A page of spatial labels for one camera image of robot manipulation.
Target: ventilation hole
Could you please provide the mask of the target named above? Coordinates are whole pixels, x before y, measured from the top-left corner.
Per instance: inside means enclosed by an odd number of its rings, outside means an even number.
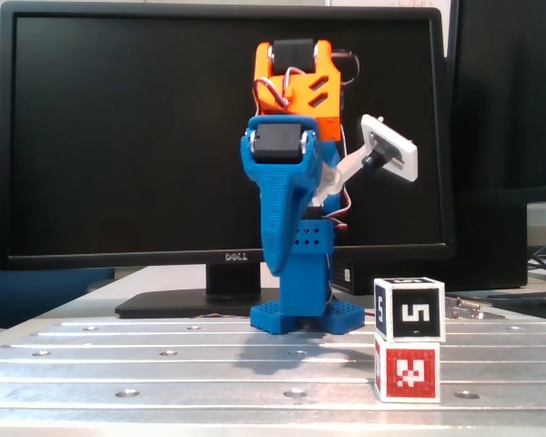
[[[328,99],[328,93],[321,93],[313,98],[308,104],[311,107],[318,107]]]
[[[309,87],[315,91],[316,89],[320,89],[324,85],[326,85],[328,81],[329,81],[329,78],[327,76],[322,76],[318,80],[316,80],[313,84],[311,84]]]

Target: orange bracket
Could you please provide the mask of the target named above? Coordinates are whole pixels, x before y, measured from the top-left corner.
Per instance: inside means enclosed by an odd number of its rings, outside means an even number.
[[[268,50],[270,43],[257,47],[255,80],[269,79],[281,92],[284,76],[271,75]],[[266,86],[258,84],[257,99],[263,114],[293,114],[314,117],[318,121],[322,141],[340,141],[341,74],[331,60],[329,41],[318,41],[316,72],[291,75],[285,89],[289,104],[280,106]]]

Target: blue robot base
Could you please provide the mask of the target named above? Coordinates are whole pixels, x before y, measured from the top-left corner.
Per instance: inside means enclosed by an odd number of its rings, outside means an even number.
[[[346,334],[364,326],[362,307],[331,299],[333,250],[331,220],[301,220],[280,277],[280,301],[253,307],[251,325],[271,334],[297,330],[303,321],[316,321],[330,334]]]

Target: monitor base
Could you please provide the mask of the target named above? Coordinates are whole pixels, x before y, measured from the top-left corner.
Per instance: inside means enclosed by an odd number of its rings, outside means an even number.
[[[252,307],[272,300],[279,300],[279,289],[261,289],[256,297],[229,296],[228,299],[211,299],[202,289],[150,291],[118,305],[116,314],[120,319],[164,319],[208,314],[248,317]]]

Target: metal plate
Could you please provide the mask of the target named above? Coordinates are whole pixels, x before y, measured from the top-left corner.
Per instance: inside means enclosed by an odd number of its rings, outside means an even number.
[[[344,336],[271,336],[245,319],[68,322],[0,349],[0,435],[546,435],[546,322],[447,331],[441,404],[384,404],[370,318]]]

